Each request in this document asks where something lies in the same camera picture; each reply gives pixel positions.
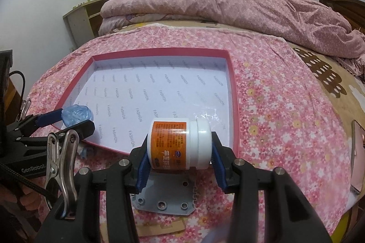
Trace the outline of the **person's left hand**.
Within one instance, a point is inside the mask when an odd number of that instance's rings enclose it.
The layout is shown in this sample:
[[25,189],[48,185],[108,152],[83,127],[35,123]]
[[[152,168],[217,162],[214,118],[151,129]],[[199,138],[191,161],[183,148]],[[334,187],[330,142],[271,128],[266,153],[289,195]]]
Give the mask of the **person's left hand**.
[[[22,186],[22,191],[21,205],[29,211],[37,210],[41,203],[40,194],[25,185]],[[9,189],[1,186],[1,202],[17,203],[17,197]]]

